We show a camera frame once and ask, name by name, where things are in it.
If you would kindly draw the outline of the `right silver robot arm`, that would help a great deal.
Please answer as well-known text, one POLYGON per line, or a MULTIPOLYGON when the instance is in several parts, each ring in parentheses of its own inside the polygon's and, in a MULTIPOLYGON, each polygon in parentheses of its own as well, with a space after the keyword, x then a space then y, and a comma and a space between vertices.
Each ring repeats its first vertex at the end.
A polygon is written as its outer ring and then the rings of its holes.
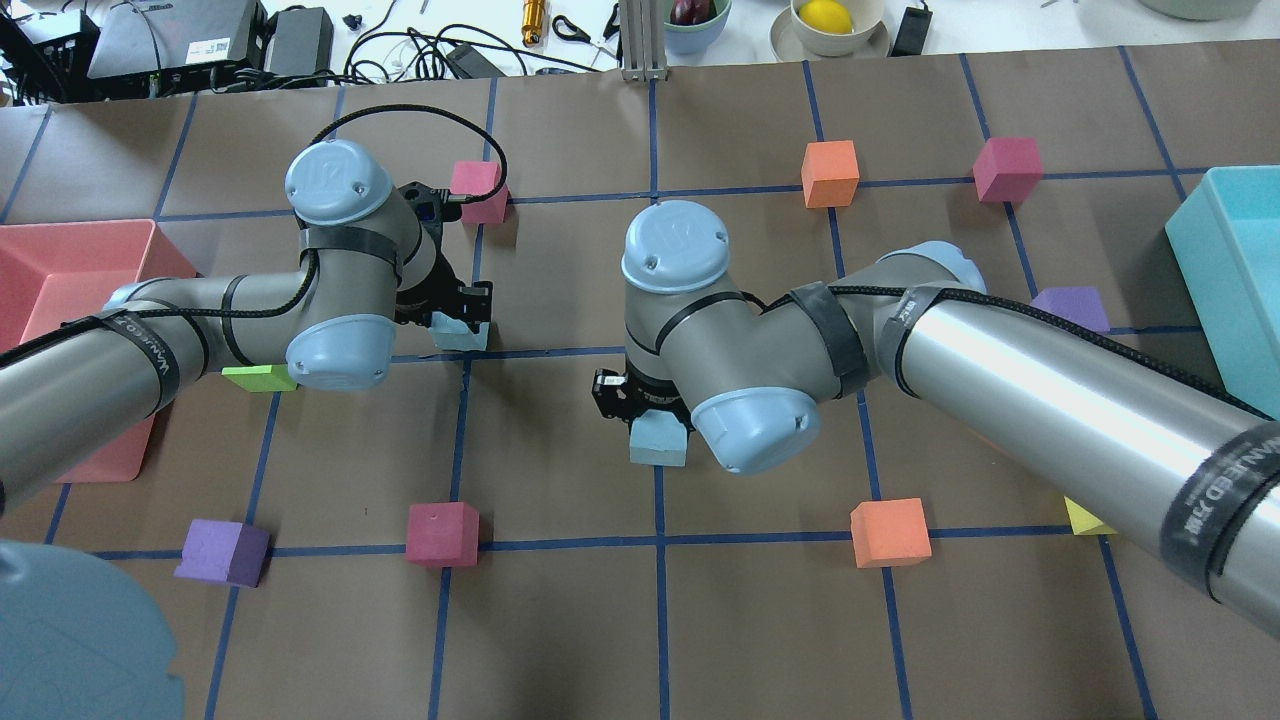
POLYGON ((764 305, 730 277, 730 232, 671 200, 630 223, 623 372, 600 414, 668 413, 718 464, 758 474, 804 451, 818 407, 882 377, 1041 474, 1212 601, 1279 626, 1277 421, 1197 375, 986 292, 928 241, 764 305))

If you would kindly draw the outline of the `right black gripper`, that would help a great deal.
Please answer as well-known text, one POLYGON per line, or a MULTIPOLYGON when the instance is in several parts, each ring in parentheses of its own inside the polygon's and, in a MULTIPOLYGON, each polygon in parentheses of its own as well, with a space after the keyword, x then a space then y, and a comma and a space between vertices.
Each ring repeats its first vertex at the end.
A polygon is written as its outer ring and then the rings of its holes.
POLYGON ((630 427, 644 413, 660 411, 672 414, 686 429, 692 429, 691 413, 675 383, 650 378, 635 368, 621 373, 596 369, 591 397, 604 419, 617 419, 630 427))

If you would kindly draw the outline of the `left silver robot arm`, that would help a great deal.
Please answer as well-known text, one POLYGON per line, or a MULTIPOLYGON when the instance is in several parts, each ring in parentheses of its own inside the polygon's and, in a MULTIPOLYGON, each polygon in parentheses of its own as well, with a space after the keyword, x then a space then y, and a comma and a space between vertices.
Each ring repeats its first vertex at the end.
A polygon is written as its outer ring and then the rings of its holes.
POLYGON ((467 195, 396 186, 348 140, 306 147, 284 190, 301 224, 296 272, 125 284, 3 355, 4 510, 209 373, 283 365, 308 388, 364 391, 389 374, 401 325, 488 320, 488 287, 463 283, 442 250, 467 195))

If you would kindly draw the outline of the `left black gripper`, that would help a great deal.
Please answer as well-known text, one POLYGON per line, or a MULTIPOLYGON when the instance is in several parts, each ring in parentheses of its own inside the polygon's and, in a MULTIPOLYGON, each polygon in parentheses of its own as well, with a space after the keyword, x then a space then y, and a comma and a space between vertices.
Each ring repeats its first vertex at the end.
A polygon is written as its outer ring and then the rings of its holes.
POLYGON ((420 279, 401 283, 396 293, 394 322, 401 325, 429 327, 433 311, 461 320, 471 333, 479 333, 492 322, 492 282, 466 286, 454 273, 443 251, 444 227, 460 222, 462 204, 451 199, 447 190, 435 190, 420 182, 398 188, 419 219, 420 237, 404 259, 403 269, 422 270, 420 279))

